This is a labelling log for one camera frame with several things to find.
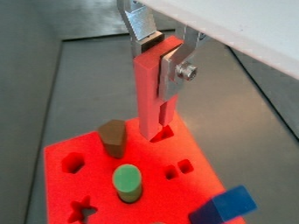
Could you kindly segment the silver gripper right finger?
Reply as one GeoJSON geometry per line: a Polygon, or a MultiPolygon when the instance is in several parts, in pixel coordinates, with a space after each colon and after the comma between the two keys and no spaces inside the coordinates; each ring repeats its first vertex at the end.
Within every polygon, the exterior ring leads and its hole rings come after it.
{"type": "Polygon", "coordinates": [[[211,38],[187,24],[178,26],[176,37],[182,44],[162,58],[159,97],[163,101],[168,101],[178,94],[184,81],[191,81],[195,78],[198,67],[188,59],[195,50],[211,38]]]}

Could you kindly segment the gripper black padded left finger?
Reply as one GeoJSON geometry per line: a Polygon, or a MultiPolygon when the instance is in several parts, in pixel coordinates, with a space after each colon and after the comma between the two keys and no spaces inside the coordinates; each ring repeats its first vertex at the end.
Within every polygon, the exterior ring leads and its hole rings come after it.
{"type": "Polygon", "coordinates": [[[136,57],[164,40],[156,30],[151,9],[136,0],[116,0],[116,7],[131,35],[132,55],[136,57]]]}

